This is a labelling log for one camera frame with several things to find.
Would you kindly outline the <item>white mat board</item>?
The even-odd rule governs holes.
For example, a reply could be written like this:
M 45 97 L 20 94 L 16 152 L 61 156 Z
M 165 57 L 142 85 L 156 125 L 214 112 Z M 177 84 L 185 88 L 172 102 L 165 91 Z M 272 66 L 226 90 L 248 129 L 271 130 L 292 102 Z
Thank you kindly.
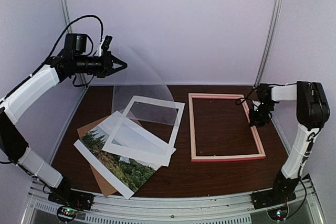
M 133 96 L 123 112 L 113 112 L 101 123 L 108 134 L 103 151 L 142 161 L 168 163 L 174 150 L 185 104 Z M 145 127 L 145 123 L 171 127 L 167 141 Z

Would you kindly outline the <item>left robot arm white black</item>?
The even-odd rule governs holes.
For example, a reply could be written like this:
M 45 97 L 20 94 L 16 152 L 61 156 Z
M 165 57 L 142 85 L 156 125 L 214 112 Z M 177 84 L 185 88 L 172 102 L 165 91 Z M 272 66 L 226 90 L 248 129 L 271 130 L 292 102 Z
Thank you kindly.
M 67 34 L 64 48 L 58 55 L 47 58 L 41 67 L 1 99 L 1 150 L 11 163 L 45 183 L 64 205 L 71 205 L 76 199 L 70 181 L 29 147 L 16 124 L 33 103 L 66 78 L 81 73 L 105 78 L 127 68 L 127 63 L 109 50 L 111 36 L 101 40 L 95 54 L 86 54 L 89 39 L 86 34 Z

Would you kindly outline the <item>wooden picture frame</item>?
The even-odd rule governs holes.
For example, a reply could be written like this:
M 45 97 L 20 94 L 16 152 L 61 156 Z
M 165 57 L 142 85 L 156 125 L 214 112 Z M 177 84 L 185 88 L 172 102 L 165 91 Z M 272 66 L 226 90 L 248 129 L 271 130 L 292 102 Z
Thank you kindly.
M 266 157 L 259 133 L 250 126 L 242 94 L 189 93 L 191 161 L 234 162 Z

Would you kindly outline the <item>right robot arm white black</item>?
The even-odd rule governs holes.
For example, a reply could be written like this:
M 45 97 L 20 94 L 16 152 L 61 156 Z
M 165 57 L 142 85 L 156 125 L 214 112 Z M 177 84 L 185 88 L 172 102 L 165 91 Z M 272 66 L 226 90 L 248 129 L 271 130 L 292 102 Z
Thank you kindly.
M 299 183 L 312 147 L 330 117 L 330 108 L 319 82 L 297 81 L 291 84 L 262 83 L 255 88 L 258 101 L 249 110 L 251 126 L 264 126 L 272 117 L 274 106 L 281 101 L 296 102 L 298 130 L 290 154 L 278 172 L 269 199 L 279 204 Z

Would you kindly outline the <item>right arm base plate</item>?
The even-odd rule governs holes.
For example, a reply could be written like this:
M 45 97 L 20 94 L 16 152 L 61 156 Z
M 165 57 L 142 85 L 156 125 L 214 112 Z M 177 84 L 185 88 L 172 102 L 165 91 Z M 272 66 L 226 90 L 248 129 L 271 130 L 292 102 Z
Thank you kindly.
M 254 205 L 254 209 L 261 209 L 295 200 L 296 194 L 290 193 L 287 196 L 274 196 L 272 189 L 269 189 L 265 191 L 254 191 L 250 197 Z

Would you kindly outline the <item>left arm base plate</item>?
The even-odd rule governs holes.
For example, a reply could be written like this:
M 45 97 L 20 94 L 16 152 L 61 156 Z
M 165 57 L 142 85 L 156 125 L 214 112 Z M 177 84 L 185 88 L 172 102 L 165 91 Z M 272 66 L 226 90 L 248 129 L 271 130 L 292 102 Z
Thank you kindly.
M 95 196 L 93 194 L 76 190 L 70 190 L 70 192 L 67 193 L 52 191 L 48 196 L 48 200 L 78 210 L 90 210 L 94 197 Z

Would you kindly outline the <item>clear acrylic sheet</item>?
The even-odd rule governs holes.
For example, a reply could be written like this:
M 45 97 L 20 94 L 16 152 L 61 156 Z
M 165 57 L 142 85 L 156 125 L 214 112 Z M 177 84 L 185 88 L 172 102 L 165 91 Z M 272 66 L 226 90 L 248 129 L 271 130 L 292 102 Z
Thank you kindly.
M 127 117 L 138 121 L 175 125 L 178 108 L 150 104 L 149 99 L 174 102 L 173 96 L 153 67 L 125 44 L 113 49 L 113 54 L 127 63 L 124 70 L 113 75 L 112 112 L 123 112 L 134 96 L 145 102 L 134 101 Z

